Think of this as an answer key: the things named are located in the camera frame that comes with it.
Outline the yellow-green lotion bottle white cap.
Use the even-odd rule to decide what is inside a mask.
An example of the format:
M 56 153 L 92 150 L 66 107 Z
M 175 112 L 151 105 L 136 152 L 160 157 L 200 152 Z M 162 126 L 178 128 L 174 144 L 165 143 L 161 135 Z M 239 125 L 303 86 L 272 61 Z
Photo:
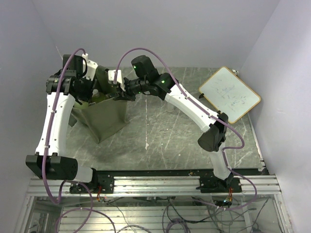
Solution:
M 92 92 L 92 101 L 93 102 L 101 102 L 105 100 L 105 94 L 100 92 L 98 89 L 94 89 Z

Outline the green canvas bag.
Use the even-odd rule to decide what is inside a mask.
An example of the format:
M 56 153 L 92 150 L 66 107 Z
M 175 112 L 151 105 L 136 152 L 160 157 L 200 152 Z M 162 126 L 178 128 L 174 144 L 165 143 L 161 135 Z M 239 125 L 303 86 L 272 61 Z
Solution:
M 86 109 L 73 108 L 69 117 L 69 125 L 81 123 L 86 126 L 93 140 L 99 144 L 108 137 L 125 127 L 129 122 L 126 119 L 127 102 L 113 100 L 116 88 L 108 82 L 108 69 L 98 66 L 95 73 L 94 89 L 105 94 L 105 100 L 93 102 L 89 99 Z

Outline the grey squeeze tube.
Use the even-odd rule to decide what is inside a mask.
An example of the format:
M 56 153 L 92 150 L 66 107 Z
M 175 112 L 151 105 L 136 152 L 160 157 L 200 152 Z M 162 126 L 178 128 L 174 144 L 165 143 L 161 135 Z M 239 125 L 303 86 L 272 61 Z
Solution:
M 174 106 L 173 105 L 167 106 L 167 112 L 171 113 L 173 111 L 174 111 Z

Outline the green bottle pink pump cap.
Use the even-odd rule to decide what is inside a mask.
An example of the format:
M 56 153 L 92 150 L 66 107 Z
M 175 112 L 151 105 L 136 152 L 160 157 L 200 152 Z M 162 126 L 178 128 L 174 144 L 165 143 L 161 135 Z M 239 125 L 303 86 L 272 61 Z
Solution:
M 88 106 L 89 106 L 88 102 L 81 101 L 81 104 L 78 102 L 75 102 L 73 108 L 78 109 L 78 110 L 83 110 L 83 109 L 88 108 Z

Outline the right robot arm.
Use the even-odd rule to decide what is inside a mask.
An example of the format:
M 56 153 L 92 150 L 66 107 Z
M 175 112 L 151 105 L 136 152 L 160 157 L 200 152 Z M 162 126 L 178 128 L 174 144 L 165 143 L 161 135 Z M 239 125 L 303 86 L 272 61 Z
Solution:
M 181 110 L 203 132 L 198 139 L 198 144 L 203 150 L 209 152 L 216 178 L 215 188 L 220 192 L 229 189 L 233 174 L 226 155 L 222 153 L 225 147 L 228 116 L 225 113 L 214 112 L 194 99 L 179 82 L 173 80 L 169 73 L 160 74 L 149 57 L 138 56 L 131 64 L 137 76 L 134 80 L 122 77 L 119 70 L 108 72 L 109 82 L 117 87 L 114 100 L 134 101 L 138 94 L 151 95 Z

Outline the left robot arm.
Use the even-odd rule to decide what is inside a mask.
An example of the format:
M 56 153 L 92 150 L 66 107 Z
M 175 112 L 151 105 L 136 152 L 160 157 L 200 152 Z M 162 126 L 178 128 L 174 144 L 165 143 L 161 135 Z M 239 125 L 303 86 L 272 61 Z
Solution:
M 98 65 L 85 53 L 75 55 L 66 66 L 69 57 L 63 57 L 64 77 L 59 71 L 46 81 L 47 112 L 42 136 L 35 153 L 28 155 L 25 163 L 40 179 L 82 182 L 83 189 L 93 193 L 99 188 L 99 180 L 93 177 L 93 169 L 66 157 L 66 135 L 74 104 L 87 102 L 92 96 Z

